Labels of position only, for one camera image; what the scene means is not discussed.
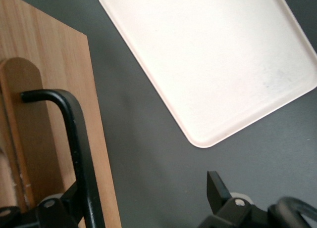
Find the gray surface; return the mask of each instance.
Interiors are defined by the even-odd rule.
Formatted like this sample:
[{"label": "gray surface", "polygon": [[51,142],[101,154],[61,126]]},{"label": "gray surface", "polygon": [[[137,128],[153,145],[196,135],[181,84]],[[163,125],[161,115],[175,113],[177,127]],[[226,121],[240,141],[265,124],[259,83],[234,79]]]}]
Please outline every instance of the gray surface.
[{"label": "gray surface", "polygon": [[[206,173],[266,209],[290,195],[317,207],[317,90],[212,148],[192,146],[98,0],[25,0],[86,34],[123,228],[194,228]],[[317,49],[317,0],[287,0]]]}]

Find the screw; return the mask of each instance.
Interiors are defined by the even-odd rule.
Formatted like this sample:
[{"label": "screw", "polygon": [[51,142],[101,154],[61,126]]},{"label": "screw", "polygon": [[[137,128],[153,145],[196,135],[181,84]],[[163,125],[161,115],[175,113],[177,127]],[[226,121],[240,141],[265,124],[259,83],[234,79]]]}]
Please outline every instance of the screw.
[{"label": "screw", "polygon": [[52,205],[54,205],[55,204],[55,201],[54,200],[49,200],[49,201],[47,201],[45,204],[44,204],[44,207],[45,208],[49,208],[49,207],[51,207]]},{"label": "screw", "polygon": [[10,213],[11,213],[11,210],[6,209],[6,210],[0,212],[0,217],[5,217],[5,216],[9,215]]},{"label": "screw", "polygon": [[246,205],[246,203],[242,200],[242,199],[236,199],[234,200],[234,202],[236,203],[237,206],[239,207],[243,207]]}]

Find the white tray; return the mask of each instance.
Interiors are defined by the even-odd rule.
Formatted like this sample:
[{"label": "white tray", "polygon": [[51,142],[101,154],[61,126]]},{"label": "white tray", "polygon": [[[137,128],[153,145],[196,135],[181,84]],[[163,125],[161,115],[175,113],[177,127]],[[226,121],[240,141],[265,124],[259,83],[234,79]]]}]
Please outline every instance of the white tray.
[{"label": "white tray", "polygon": [[317,86],[284,0],[99,0],[187,139],[210,147]]}]

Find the wooden panel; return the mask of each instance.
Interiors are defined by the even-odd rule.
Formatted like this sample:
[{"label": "wooden panel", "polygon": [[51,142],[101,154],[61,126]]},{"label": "wooden panel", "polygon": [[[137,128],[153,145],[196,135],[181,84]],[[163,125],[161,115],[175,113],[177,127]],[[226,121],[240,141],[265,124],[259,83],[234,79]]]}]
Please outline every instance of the wooden panel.
[{"label": "wooden panel", "polygon": [[4,108],[3,97],[0,93],[0,151],[1,151],[1,184],[0,206],[18,205],[22,211],[27,210],[24,199],[24,189],[20,170],[16,159],[15,149]]},{"label": "wooden panel", "polygon": [[26,59],[11,58],[0,66],[0,85],[25,198],[35,207],[64,190],[47,106],[26,104],[20,97],[23,91],[43,89],[40,71]]},{"label": "wooden panel", "polygon": [[[0,61],[28,59],[40,70],[44,88],[64,89],[78,99],[106,226],[121,227],[86,36],[21,0],[0,0],[0,29]],[[65,150],[68,143],[63,119],[57,106],[47,105],[64,188],[68,188],[75,177]]]}]

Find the wood grain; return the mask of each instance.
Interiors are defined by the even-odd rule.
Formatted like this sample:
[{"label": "wood grain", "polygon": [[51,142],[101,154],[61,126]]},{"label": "wood grain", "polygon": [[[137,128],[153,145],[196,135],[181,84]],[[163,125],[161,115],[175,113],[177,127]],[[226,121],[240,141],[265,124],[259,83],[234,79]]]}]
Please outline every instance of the wood grain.
[{"label": "wood grain", "polygon": [[[25,58],[39,69],[45,89],[64,89],[79,101],[87,127],[106,226],[120,217],[85,35],[21,0],[0,0],[0,61]],[[47,103],[64,189],[74,181],[67,136],[57,106]]]},{"label": "wood grain", "polygon": [[20,97],[23,91],[43,89],[40,71],[24,58],[11,58],[1,65],[0,85],[25,198],[35,207],[64,191],[47,106],[26,104]]}]

